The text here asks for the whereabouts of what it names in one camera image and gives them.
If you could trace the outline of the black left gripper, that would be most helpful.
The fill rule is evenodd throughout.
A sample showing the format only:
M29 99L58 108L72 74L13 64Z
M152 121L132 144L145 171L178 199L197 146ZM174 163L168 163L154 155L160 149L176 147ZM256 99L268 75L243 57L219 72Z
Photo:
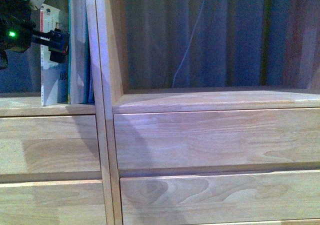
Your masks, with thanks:
M0 68L8 67L6 50L24 53L31 42L47 46L49 60L65 63L69 55L70 34L55 28L49 32L35 30L32 10L39 10L45 0L0 0Z

